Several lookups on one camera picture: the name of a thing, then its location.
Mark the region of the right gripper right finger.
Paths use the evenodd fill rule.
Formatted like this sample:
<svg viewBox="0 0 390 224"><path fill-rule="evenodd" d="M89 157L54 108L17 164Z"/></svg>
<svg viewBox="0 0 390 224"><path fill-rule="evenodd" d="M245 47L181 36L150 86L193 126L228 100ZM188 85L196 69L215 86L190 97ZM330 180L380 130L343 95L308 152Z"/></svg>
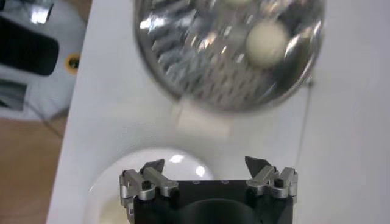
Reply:
<svg viewBox="0 0 390 224"><path fill-rule="evenodd" d="M244 160L252 177L246 185L257 197L270 195L280 200L291 197L297 203L298 173L294 168L285 167L279 172L265 159L245 156Z"/></svg>

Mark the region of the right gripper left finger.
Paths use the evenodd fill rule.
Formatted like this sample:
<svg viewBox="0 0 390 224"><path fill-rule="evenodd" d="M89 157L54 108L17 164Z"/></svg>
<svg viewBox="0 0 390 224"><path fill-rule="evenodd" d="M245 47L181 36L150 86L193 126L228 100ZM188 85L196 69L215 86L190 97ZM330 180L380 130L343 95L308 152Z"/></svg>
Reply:
<svg viewBox="0 0 390 224"><path fill-rule="evenodd" d="M135 200L150 202L157 194L172 198L179 193L179 182L162 174L164 165L164 159L149 161L139 172L123 170L119 176L120 203L130 223L135 223Z"/></svg>

